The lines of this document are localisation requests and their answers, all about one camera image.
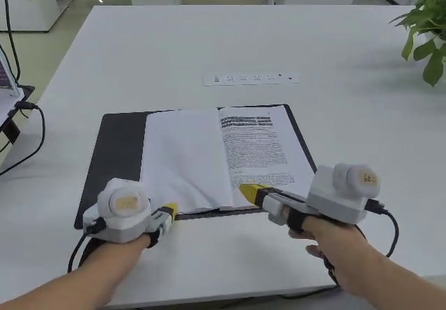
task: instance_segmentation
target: hand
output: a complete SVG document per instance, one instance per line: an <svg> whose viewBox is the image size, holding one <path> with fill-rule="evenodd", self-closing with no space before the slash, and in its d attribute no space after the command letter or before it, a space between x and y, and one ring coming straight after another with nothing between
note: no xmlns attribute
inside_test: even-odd
<svg viewBox="0 0 446 310"><path fill-rule="evenodd" d="M354 226L337 226L316 217L307 217L302 225L303 233L290 230L295 239L317 241L307 246L307 252L317 258L325 256L334 266L334 274L341 287L357 296L364 294L364 277L375 261L382 259Z"/></svg>

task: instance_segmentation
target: potted plant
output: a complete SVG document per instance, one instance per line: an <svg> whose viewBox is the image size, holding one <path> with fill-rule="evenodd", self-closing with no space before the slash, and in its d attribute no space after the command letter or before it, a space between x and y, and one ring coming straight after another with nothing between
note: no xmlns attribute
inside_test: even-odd
<svg viewBox="0 0 446 310"><path fill-rule="evenodd" d="M426 36L426 42L413 51L413 58L416 61L426 59L423 79L431 86L435 86L445 71L446 0L417 0L415 7L409 13L398 16L390 23L398 20L397 26L409 29L409 37L401 54L405 60L409 59L414 48L414 36L421 34Z"/></svg>

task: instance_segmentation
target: open book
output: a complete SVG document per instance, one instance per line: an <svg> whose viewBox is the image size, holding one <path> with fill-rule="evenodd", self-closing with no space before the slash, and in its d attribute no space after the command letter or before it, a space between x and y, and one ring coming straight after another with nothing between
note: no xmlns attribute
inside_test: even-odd
<svg viewBox="0 0 446 310"><path fill-rule="evenodd" d="M261 183L306 196L314 172L284 106L164 111L147 116L141 181L153 208L252 208Z"/></svg>

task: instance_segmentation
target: yellow fingertip sensor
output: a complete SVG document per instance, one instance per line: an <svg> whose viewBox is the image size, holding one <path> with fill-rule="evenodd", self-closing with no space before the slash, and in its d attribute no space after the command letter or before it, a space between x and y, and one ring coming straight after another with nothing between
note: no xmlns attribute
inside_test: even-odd
<svg viewBox="0 0 446 310"><path fill-rule="evenodd" d="M250 202L253 206L256 205L257 193L260 189L265 189L265 186L254 185L254 184L241 184L239 190L242 192L243 196Z"/></svg>

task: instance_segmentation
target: black cable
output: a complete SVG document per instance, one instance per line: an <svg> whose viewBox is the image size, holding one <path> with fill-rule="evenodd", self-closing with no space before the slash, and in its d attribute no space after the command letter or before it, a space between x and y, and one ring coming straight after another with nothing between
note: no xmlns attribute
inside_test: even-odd
<svg viewBox="0 0 446 310"><path fill-rule="evenodd" d="M81 247L82 243L85 241L85 238L88 235L95 235L95 234L101 232L106 227L107 227L107 223L105 222L105 220L102 217L99 217L91 222L91 224L86 228L85 233L82 234L82 237L79 239L79 242L77 242L75 249L71 253L70 260L68 261L67 273L72 272L72 264L75 261L77 252L79 251L79 248Z"/></svg>
<svg viewBox="0 0 446 310"><path fill-rule="evenodd" d="M24 117L29 118L28 115L26 115L26 114L23 112L23 110L21 110L21 109L20 109L20 113L21 113Z"/></svg>
<svg viewBox="0 0 446 310"><path fill-rule="evenodd" d="M43 114L43 110L36 104L30 103L30 102L17 102L15 104L17 108L20 107L20 109L28 109L28 107L32 107L32 109L37 109L40 113L40 117L42 117L42 139L40 140L39 146L37 149L34 150L30 155L23 158L19 162L16 162L14 165L8 167L4 171L0 173L0 176L4 175L5 173L8 173L11 169L14 169L15 167L23 164L28 159L32 158L34 155L36 155L37 152L42 148L43 143L45 142L45 135L46 135L46 126L45 126L45 115Z"/></svg>
<svg viewBox="0 0 446 310"><path fill-rule="evenodd" d="M398 243L398 238L399 238L399 226L398 226L398 222L395 219L395 217L389 212L389 210L383 209L383 211L381 212L382 215L386 215L388 216L393 223L393 226L395 227L395 234L393 237L393 241L392 241L392 245L390 245L390 250L388 251L388 253L385 255L386 257L390 258L395 250L395 247Z"/></svg>
<svg viewBox="0 0 446 310"><path fill-rule="evenodd" d="M239 304L242 304L242 303L245 303L245 302L247 302L247 301L252 300L253 298L254 298L254 297L246 297L246 298L242 298L241 300L236 300L236 301L227 303L227 304L221 306L221 307L218 308L218 309L229 309L229 308L232 308L232 307L236 307L236 306L238 306Z"/></svg>
<svg viewBox="0 0 446 310"><path fill-rule="evenodd" d="M8 36L9 36L9 41L11 43L11 48L13 49L15 65L17 66L17 74L15 75L15 81L18 82L20 80L20 75L22 74L22 71L20 70L19 57L17 55L17 50L15 49L13 30L11 28L9 0L4 0L4 1L5 1L5 11L6 11L6 26L8 27Z"/></svg>
<svg viewBox="0 0 446 310"><path fill-rule="evenodd" d="M5 149L9 146L9 144L11 144L11 142L9 141L8 143L6 143L6 145L1 148L0 153L2 153L3 151L5 151Z"/></svg>
<svg viewBox="0 0 446 310"><path fill-rule="evenodd" d="M305 293L305 294L300 294L300 295L296 295L296 296L286 296L286 295L278 295L280 298L283 298L284 300L301 300L302 298L307 298L307 297L311 297L311 296L315 296L315 295L319 295L319 294L323 294L323 293L327 293L329 291L334 291L334 290L341 290L340 287L338 286L334 286L334 287L328 287L328 288L322 288L322 289L318 289L315 291L312 291L310 293ZM254 299L255 297L246 297L243 298L241 300L236 300L234 302L228 303L223 305L222 307L218 308L218 309L229 309L232 307L236 307L242 303L246 303L252 299Z"/></svg>
<svg viewBox="0 0 446 310"><path fill-rule="evenodd" d="M312 291L312 292L306 293L306 294L301 294L301 295L296 295L296 296L279 295L279 297L283 298L285 300L300 300L302 298L307 298L307 297L319 295L322 293L327 293L329 291L333 291L333 290L337 290L337 289L341 290L340 287L334 286L334 287L328 287L328 288L324 288L324 289L315 290L315 291Z"/></svg>
<svg viewBox="0 0 446 310"><path fill-rule="evenodd" d="M79 242L77 242L77 245L76 245L75 249L71 253L70 261L68 261L67 273L71 273L72 272L72 264L74 263L75 258L76 258L76 254L79 251L79 248L81 247L82 243L85 241L86 237L87 237L86 233L82 234L81 239L79 239Z"/></svg>

